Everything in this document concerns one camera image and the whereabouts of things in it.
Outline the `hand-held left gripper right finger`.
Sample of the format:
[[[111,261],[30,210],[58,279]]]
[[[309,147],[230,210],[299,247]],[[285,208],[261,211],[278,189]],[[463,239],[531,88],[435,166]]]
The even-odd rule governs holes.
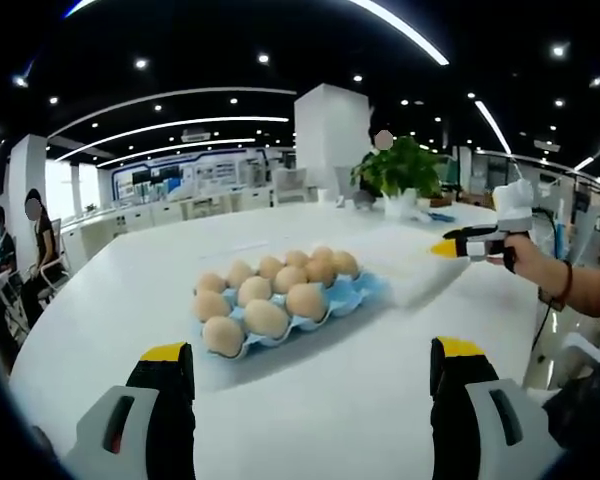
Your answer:
[[[541,404],[474,343],[431,341],[434,479],[540,479],[560,457]]]

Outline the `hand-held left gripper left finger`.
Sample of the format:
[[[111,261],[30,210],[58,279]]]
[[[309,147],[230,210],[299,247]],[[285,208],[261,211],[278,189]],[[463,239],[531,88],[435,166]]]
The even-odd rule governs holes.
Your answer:
[[[191,345],[154,347],[79,420],[63,463],[76,479],[193,479],[194,399]]]

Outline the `person's right hand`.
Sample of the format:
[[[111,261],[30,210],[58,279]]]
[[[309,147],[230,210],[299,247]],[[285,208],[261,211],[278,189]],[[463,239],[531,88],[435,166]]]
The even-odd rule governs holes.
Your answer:
[[[562,261],[546,256],[529,238],[511,235],[505,246],[514,250],[514,273],[534,283],[553,297],[571,285],[570,268]]]

